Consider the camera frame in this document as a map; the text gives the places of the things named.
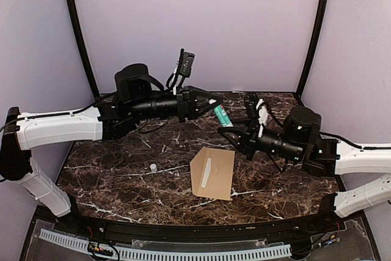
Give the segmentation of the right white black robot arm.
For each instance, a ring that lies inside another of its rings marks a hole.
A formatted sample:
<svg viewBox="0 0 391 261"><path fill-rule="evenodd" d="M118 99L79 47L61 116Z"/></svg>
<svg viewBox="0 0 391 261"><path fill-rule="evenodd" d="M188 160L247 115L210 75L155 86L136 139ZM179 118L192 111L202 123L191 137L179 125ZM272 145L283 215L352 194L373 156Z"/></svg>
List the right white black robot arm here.
<svg viewBox="0 0 391 261"><path fill-rule="evenodd" d="M218 132L239 153L252 160L255 152L276 155L299 163L306 173L332 177L353 173L378 173L377 180L350 191L324 196L312 228L324 233L334 225L335 215L345 218L359 210L390 200L390 145L358 145L336 135L321 132L321 116L304 106L294 107L282 125L282 132L264 127L261 113L246 108L248 118L238 127L221 127Z"/></svg>

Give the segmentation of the brown kraft paper envelope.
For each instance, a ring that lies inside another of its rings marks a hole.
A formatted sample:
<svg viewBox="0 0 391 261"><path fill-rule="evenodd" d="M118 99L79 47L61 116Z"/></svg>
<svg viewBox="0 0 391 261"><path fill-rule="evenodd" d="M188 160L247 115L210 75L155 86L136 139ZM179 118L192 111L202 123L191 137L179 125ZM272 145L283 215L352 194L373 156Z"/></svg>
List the brown kraft paper envelope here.
<svg viewBox="0 0 391 261"><path fill-rule="evenodd" d="M201 188L203 172L208 158L212 159L211 173L205 188ZM202 147L190 162L193 195L208 199L231 198L235 152L232 150Z"/></svg>

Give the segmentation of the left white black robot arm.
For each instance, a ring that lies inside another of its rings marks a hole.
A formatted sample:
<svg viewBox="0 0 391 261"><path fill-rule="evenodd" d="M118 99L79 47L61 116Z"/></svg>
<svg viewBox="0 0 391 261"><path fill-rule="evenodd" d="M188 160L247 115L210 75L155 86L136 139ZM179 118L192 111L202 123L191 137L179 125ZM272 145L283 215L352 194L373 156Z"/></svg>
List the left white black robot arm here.
<svg viewBox="0 0 391 261"><path fill-rule="evenodd" d="M177 117L195 120L219 106L222 98L193 86L176 89L150 76L145 64L132 64L114 76L117 90L82 109L44 114L8 110L1 139L1 177L17 182L44 204L73 234L86 229L77 204L41 170L31 150L71 141L108 141L126 136L143 120Z"/></svg>

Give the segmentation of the white glue stick cap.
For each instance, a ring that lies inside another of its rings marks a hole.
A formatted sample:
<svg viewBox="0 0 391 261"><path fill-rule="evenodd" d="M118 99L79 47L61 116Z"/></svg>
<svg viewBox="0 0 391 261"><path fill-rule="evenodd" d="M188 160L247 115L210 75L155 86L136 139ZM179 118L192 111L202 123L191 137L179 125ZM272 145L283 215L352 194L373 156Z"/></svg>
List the white glue stick cap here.
<svg viewBox="0 0 391 261"><path fill-rule="evenodd" d="M156 172L156 171L157 171L157 165L156 165L156 164L151 164L151 165L150 165L150 170L151 170L152 172Z"/></svg>

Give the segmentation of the green white glue stick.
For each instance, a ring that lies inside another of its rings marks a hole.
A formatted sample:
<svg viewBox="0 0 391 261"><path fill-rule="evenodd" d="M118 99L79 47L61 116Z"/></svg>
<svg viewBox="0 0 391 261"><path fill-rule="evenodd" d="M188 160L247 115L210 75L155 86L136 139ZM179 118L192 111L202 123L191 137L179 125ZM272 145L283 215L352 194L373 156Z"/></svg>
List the green white glue stick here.
<svg viewBox="0 0 391 261"><path fill-rule="evenodd" d="M222 105L218 105L214 109L216 117L219 119L222 127L232 127L232 121L230 120L228 114L226 113Z"/></svg>

